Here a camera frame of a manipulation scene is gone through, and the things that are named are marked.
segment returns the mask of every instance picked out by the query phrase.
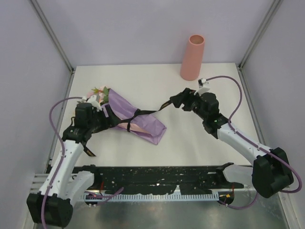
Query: black strap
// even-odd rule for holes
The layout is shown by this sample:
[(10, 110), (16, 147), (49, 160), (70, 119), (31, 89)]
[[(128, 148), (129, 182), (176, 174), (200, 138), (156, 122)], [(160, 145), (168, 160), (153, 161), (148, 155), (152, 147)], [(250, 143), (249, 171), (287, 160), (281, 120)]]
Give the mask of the black strap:
[(165, 103), (162, 104), (162, 106), (160, 107), (159, 110), (157, 111), (146, 111), (146, 110), (140, 110), (140, 109), (137, 109), (135, 112), (134, 112), (134, 115), (133, 117), (131, 118), (128, 118), (128, 119), (124, 119), (121, 121), (121, 123), (128, 123), (127, 124), (127, 131), (130, 132), (130, 123), (133, 119), (135, 119), (137, 116), (139, 115), (150, 115), (150, 114), (153, 114), (155, 112), (158, 112), (158, 111), (161, 111), (162, 109), (166, 108), (168, 105), (172, 104), (172, 102), (169, 100)]
[(88, 156), (96, 156), (90, 149), (87, 148), (87, 146), (84, 146), (84, 152), (85, 152)]

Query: metal frame bar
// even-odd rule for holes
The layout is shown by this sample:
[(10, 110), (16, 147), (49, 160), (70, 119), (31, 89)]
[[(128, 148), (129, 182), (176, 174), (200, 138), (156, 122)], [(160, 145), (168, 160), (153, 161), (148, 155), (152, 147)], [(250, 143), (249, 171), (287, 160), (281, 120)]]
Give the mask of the metal frame bar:
[(265, 33), (266, 29), (268, 28), (270, 22), (272, 21), (273, 17), (275, 16), (275, 13), (281, 6), (283, 0), (274, 0), (273, 3), (271, 4), (268, 12), (263, 18), (263, 21), (261, 22), (260, 26), (258, 27), (258, 30), (256, 31), (241, 63), (239, 64), (240, 69), (242, 69), (247, 62), (248, 58), (250, 57), (251, 53), (254, 51), (256, 48), (258, 42), (262, 38), (263, 34)]
[(65, 54), (61, 44), (59, 43), (52, 27), (50, 26), (46, 16), (44, 15), (39, 3), (37, 0), (29, 0), (30, 4), (32, 5), (34, 11), (36, 12), (37, 16), (39, 17), (40, 21), (42, 22), (45, 30), (47, 31), (48, 35), (50, 36), (51, 40), (53, 41), (58, 53), (62, 57), (63, 61), (65, 62), (67, 68), (69, 69), (70, 73), (73, 73), (73, 67)]
[(279, 193), (280, 201), (283, 207), (284, 215), (286, 216), (289, 228), (301, 229), (300, 221), (292, 205), (291, 197), (287, 193)]

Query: green leaf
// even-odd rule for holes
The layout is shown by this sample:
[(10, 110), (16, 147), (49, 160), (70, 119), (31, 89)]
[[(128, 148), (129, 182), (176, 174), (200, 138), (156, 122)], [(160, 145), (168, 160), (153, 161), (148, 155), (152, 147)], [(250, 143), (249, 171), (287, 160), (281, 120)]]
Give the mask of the green leaf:
[(104, 87), (103, 93), (104, 93), (104, 95), (106, 95), (106, 96), (109, 95), (109, 90), (107, 89), (107, 87)]
[(107, 95), (105, 95), (105, 96), (103, 97), (103, 100), (104, 100), (104, 102), (105, 102), (105, 103), (109, 102), (109, 98), (108, 98), (108, 96), (107, 96)]
[(91, 89), (95, 94), (97, 94), (99, 92), (99, 89), (97, 89), (96, 87), (94, 89)]

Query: black joint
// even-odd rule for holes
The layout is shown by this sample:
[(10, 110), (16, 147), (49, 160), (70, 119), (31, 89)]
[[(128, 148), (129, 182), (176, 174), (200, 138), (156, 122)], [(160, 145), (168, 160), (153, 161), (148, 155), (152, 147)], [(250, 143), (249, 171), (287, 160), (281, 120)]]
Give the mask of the black joint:
[(80, 103), (75, 108), (74, 125), (78, 128), (90, 128), (92, 121), (92, 104)]
[[(287, 155), (281, 148), (271, 149), (270, 152), (289, 164)], [(252, 184), (262, 197), (271, 197), (293, 181), (291, 170), (272, 156), (258, 156), (254, 161)]]
[(86, 145), (87, 141), (91, 138), (91, 130), (87, 128), (77, 128), (75, 126), (69, 126), (63, 131), (62, 140), (72, 140), (76, 143), (82, 143)]
[(228, 119), (224, 117), (221, 113), (213, 115), (210, 118), (204, 119), (202, 122), (204, 129), (208, 134), (218, 139), (217, 130), (221, 128), (222, 125), (228, 123)]
[(219, 113), (219, 102), (218, 100), (216, 99), (216, 95), (213, 94), (213, 93), (210, 93), (210, 92), (206, 92), (206, 93), (203, 93), (201, 96), (200, 96), (201, 100), (204, 101), (205, 103), (205, 110), (208, 111), (210, 114), (217, 114)]
[[(27, 205), (34, 223), (41, 223), (41, 207), (44, 196), (40, 194), (29, 194)], [(61, 199), (56, 196), (47, 197), (44, 217), (48, 225), (65, 228), (73, 214), (73, 206), (70, 199)]]
[(179, 108), (182, 104), (184, 107), (189, 107), (193, 103), (192, 97), (194, 96), (195, 90), (191, 90), (190, 88), (185, 88), (183, 92), (170, 97), (170, 101), (174, 105), (174, 107)]

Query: metal sheet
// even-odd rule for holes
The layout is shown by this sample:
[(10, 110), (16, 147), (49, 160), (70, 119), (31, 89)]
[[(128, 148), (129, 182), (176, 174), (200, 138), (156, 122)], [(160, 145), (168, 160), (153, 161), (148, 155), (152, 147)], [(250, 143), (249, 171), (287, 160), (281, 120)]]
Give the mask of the metal sheet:
[[(236, 192), (234, 204), (246, 205), (255, 192)], [(245, 210), (217, 202), (124, 202), (89, 208), (76, 206), (66, 229), (287, 229), (278, 195), (260, 197)]]

